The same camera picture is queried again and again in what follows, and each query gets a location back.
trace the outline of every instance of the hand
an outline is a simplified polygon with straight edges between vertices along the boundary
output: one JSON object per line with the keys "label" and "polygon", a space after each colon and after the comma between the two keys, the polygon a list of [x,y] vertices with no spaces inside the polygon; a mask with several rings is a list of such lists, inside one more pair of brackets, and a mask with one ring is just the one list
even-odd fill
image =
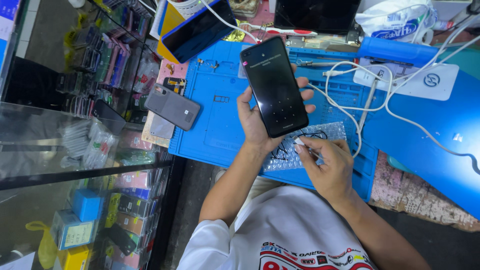
{"label": "hand", "polygon": [[328,141],[300,137],[312,151],[320,153],[324,159],[322,165],[315,163],[305,146],[295,144],[295,150],[307,170],[313,186],[334,208],[351,200],[356,193],[352,188],[353,157],[345,140]]}
{"label": "hand", "polygon": [[[297,70],[297,66],[292,65],[293,72]],[[297,84],[300,88],[307,86],[308,79],[305,77],[297,78]],[[301,97],[303,100],[309,100],[313,97],[313,90],[307,89],[301,92]],[[248,102],[252,99],[252,88],[249,86],[245,89],[238,98],[237,98],[237,107],[239,111],[240,123],[245,132],[245,142],[253,149],[259,150],[262,154],[267,155],[269,152],[273,151],[283,140],[284,136],[272,139],[268,136],[267,129],[265,128],[264,122],[260,116],[260,110],[258,105],[255,105],[250,109],[250,104]],[[305,110],[307,113],[311,113],[315,110],[315,105],[309,104],[305,105]]]}

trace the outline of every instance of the circular logo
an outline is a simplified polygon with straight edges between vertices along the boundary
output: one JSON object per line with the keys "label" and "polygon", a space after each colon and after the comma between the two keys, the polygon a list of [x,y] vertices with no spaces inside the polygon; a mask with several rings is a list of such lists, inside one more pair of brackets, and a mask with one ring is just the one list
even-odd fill
{"label": "circular logo", "polygon": [[423,78],[423,84],[428,87],[435,87],[440,83],[440,76],[435,73],[427,74]]}

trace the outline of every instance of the black screen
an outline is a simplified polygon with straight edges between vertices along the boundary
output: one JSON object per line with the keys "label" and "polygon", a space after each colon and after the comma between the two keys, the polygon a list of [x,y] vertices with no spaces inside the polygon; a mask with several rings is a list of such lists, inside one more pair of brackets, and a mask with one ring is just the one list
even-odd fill
{"label": "black screen", "polygon": [[[229,24],[237,25],[227,0],[218,1],[212,5],[212,9]],[[162,43],[180,63],[185,63],[229,34],[233,28],[225,25],[205,8],[202,13],[189,18],[174,31],[167,33],[162,38]]]}
{"label": "black screen", "polygon": [[279,37],[240,53],[268,134],[290,133],[308,125],[297,81]]}
{"label": "black screen", "polygon": [[346,34],[360,0],[277,0],[274,25],[280,29]]}

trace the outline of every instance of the white t-shirt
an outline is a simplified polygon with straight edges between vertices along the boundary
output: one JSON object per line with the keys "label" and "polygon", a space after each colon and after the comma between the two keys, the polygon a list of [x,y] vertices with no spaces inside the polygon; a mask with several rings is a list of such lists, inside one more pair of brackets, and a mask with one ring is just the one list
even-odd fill
{"label": "white t-shirt", "polygon": [[222,220],[202,221],[178,270],[364,270],[375,268],[355,235],[312,192],[281,186],[254,198],[235,234]]}

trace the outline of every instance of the bubble wrap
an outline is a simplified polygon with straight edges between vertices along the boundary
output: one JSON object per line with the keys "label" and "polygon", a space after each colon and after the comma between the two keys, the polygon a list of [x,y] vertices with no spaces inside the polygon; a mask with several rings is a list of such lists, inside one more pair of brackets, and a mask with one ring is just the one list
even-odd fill
{"label": "bubble wrap", "polygon": [[[303,168],[300,157],[293,146],[295,144],[292,139],[293,136],[328,140],[347,139],[343,122],[311,125],[294,131],[287,134],[280,145],[265,158],[263,165],[264,172]],[[317,164],[323,164],[323,161],[317,160]]]}

